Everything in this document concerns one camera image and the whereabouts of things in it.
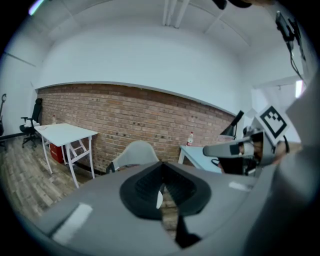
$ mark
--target light blue table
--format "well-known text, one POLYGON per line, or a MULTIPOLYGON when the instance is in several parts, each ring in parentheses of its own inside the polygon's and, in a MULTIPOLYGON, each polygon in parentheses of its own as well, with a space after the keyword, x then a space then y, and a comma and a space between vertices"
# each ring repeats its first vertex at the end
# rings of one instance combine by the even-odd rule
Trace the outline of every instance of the light blue table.
POLYGON ((187 157, 190 162, 198 169, 203 169, 209 172, 221 173, 221 169, 215 166, 211 160, 216 157, 205 156, 202 152, 202 146, 180 146, 181 152, 178 163, 183 164, 184 158, 187 157))

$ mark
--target ceiling light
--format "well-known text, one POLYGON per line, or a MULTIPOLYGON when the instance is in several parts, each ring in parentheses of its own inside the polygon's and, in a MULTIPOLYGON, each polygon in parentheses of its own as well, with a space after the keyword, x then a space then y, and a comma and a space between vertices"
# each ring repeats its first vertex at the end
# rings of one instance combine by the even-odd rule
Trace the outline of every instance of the ceiling light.
POLYGON ((295 82, 295 97, 299 98, 302 94, 302 88, 303 88, 303 82, 302 80, 298 80, 295 82))
POLYGON ((33 15, 43 2, 44 0, 35 1, 34 4, 29 9, 29 15, 33 15))

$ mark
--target white ceiling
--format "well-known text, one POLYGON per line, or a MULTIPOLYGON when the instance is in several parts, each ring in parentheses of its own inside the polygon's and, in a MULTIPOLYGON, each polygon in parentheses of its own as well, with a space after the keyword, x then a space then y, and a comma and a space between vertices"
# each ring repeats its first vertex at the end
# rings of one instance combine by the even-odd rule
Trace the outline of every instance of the white ceiling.
MULTIPOLYGON (((139 17, 162 25, 165 0, 45 0, 35 14, 26 21, 51 43, 95 23, 112 19, 139 17)), ((178 16, 182 0, 176 5, 172 22, 178 16)), ((221 10, 212 0, 191 0, 180 29, 204 33, 221 10)), ((261 35, 266 43, 279 37, 275 22, 269 12, 260 6, 241 9, 228 4, 227 10, 209 30, 207 35, 221 42, 236 54, 254 46, 261 35)))

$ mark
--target gray chair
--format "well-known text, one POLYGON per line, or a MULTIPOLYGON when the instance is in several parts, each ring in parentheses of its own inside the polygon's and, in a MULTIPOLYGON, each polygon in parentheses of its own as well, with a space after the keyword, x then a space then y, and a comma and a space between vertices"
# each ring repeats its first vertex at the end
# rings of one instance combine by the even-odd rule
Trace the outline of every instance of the gray chair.
POLYGON ((108 165, 106 173, 109 174, 110 170, 114 173, 123 166, 145 165, 158 161, 159 159, 154 148, 146 141, 137 140, 131 142, 125 150, 108 165))

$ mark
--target brick wall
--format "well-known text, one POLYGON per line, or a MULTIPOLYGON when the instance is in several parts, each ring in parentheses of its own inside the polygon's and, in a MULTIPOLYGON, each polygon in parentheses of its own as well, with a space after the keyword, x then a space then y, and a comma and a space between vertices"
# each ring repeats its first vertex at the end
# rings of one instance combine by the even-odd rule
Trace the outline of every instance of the brick wall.
POLYGON ((100 171, 136 140, 149 142, 162 161, 177 162, 179 145, 190 132, 193 146, 217 138, 234 116, 182 97, 110 84, 70 84, 40 89, 42 125, 68 123, 97 131, 92 139, 93 165, 100 171))

